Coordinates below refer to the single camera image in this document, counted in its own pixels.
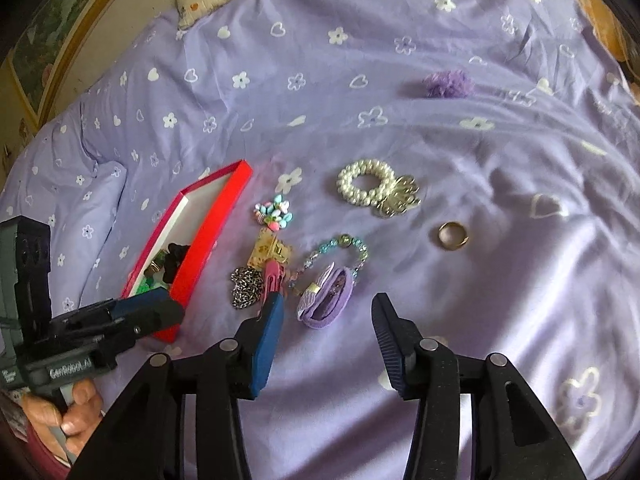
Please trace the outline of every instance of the red sleeve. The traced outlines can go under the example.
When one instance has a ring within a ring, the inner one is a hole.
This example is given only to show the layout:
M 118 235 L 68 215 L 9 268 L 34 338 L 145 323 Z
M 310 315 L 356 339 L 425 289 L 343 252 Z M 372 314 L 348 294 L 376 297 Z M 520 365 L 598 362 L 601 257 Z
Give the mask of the red sleeve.
M 49 480 L 65 480 L 69 468 L 60 463 L 44 446 L 31 424 L 27 427 L 27 448 L 40 471 Z

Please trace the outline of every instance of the gold ring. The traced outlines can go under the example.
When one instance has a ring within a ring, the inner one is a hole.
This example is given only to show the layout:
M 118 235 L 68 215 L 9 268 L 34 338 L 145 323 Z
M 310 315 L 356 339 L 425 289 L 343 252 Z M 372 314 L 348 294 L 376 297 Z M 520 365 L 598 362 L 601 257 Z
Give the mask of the gold ring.
M 455 251 L 469 241 L 469 235 L 460 222 L 447 222 L 438 229 L 438 240 L 447 251 Z

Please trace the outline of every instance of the purple pom-pom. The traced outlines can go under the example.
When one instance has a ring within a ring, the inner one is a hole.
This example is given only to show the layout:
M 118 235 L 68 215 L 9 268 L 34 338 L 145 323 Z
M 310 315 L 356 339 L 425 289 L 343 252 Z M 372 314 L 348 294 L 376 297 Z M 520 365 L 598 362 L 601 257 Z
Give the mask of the purple pom-pom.
M 424 79 L 427 97 L 469 97 L 474 92 L 474 82 L 462 70 L 436 72 Z

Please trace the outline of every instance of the metal chain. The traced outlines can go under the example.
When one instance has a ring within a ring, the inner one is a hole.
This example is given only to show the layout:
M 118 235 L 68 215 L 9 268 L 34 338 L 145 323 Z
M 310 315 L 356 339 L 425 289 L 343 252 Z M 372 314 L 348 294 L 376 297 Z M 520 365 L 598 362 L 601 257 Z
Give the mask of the metal chain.
M 262 295 L 264 280 L 260 270 L 253 267 L 238 267 L 231 273 L 234 282 L 231 305 L 241 309 L 257 303 Z

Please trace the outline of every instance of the lavender bed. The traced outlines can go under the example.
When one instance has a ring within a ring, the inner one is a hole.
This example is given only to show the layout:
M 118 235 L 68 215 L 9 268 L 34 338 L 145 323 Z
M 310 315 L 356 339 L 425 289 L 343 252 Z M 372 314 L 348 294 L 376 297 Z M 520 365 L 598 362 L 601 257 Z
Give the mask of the lavender bed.
M 301 168 L 280 237 L 301 258 L 348 232 L 370 257 L 328 328 L 289 305 L 269 383 L 241 405 L 254 478 L 401 478 L 415 406 L 383 373 L 379 291 L 456 353 L 507 355 L 588 478 L 614 469 L 640 430 L 640 123 L 574 0 L 233 0 L 184 35 L 176 23 L 154 20 L 7 181 L 0 216 L 51 225 L 53 314 L 118 296 L 175 193 L 245 158 L 254 177 L 166 349 L 202 352 L 255 315 L 230 306 L 228 276 L 254 204 Z M 425 99 L 439 70 L 465 70 L 475 95 Z M 412 174 L 422 205 L 385 220 L 343 202 L 337 173 L 365 157 Z M 452 253 L 433 239 L 450 220 L 470 234 Z M 121 356 L 107 404 L 162 349 Z

